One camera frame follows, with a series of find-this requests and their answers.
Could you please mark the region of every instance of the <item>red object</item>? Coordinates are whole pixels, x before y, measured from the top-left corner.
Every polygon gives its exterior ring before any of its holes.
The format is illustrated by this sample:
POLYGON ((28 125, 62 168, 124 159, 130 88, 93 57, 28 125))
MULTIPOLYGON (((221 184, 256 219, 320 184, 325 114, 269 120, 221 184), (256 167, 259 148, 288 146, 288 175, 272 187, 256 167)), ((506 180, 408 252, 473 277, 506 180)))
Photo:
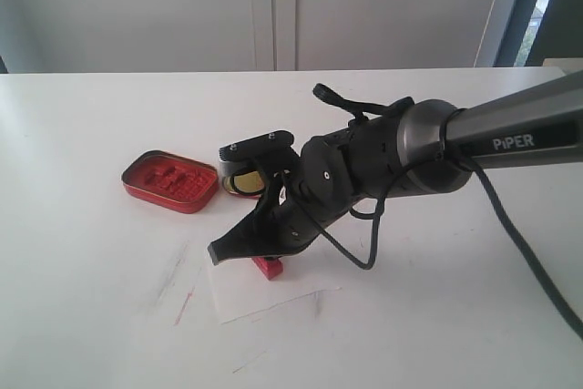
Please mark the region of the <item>red object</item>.
POLYGON ((263 257, 253 257, 252 260, 268 280, 283 272, 283 264, 279 259, 265 260, 263 257))
POLYGON ((121 180, 130 195, 181 213, 199 211, 219 188, 212 166, 161 150, 143 154, 121 180))

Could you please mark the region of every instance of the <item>small red block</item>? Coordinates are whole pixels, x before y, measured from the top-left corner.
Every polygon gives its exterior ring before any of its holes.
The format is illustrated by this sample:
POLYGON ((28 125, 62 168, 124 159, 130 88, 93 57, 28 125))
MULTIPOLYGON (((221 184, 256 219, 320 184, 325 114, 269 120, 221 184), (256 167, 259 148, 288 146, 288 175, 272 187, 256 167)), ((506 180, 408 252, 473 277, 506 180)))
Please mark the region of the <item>small red block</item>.
POLYGON ((279 259, 265 260, 263 257, 252 257, 251 259, 268 280, 277 277, 283 272, 283 264, 279 259))

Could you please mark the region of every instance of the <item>table surface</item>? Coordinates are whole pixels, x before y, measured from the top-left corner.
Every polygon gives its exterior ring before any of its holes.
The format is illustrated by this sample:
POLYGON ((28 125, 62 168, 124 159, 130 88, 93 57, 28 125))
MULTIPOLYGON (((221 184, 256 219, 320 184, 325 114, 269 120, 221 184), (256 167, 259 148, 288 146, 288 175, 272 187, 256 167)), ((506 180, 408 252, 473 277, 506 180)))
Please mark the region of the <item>table surface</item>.
MULTIPOLYGON (((316 82, 353 99, 470 107, 560 75, 532 67, 0 77, 0 385, 580 388, 583 345, 476 179, 452 194, 389 200, 372 271, 317 240, 340 290, 224 324, 204 248, 250 201, 220 193, 183 215, 129 197, 120 181, 150 149, 216 165, 217 149, 234 140, 288 129, 299 149, 341 128, 347 115, 312 96, 316 82)), ((579 314, 581 171, 488 172, 579 314)), ((363 256, 368 226, 343 218, 332 231, 363 256)))

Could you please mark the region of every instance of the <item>red tin box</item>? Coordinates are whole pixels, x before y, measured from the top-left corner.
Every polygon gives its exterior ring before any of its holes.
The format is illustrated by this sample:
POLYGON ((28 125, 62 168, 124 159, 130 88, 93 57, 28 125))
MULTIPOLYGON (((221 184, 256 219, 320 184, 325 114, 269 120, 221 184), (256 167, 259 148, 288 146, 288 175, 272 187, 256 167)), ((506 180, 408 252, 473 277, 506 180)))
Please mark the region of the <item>red tin box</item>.
POLYGON ((143 154, 121 180, 130 195, 181 213, 199 211, 219 188, 212 166, 161 150, 143 154))

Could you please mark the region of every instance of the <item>white paper sheet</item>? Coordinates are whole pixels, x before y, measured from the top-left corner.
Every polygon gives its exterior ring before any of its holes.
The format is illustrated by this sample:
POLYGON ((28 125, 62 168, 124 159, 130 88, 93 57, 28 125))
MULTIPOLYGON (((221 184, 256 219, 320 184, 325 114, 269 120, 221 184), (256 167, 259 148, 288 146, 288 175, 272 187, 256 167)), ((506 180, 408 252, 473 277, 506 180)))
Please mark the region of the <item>white paper sheet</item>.
POLYGON ((318 291, 340 289, 326 273, 327 260, 319 248, 283 258, 283 273, 268 281, 252 260, 230 260, 207 271, 221 323, 270 309, 282 302, 318 291))

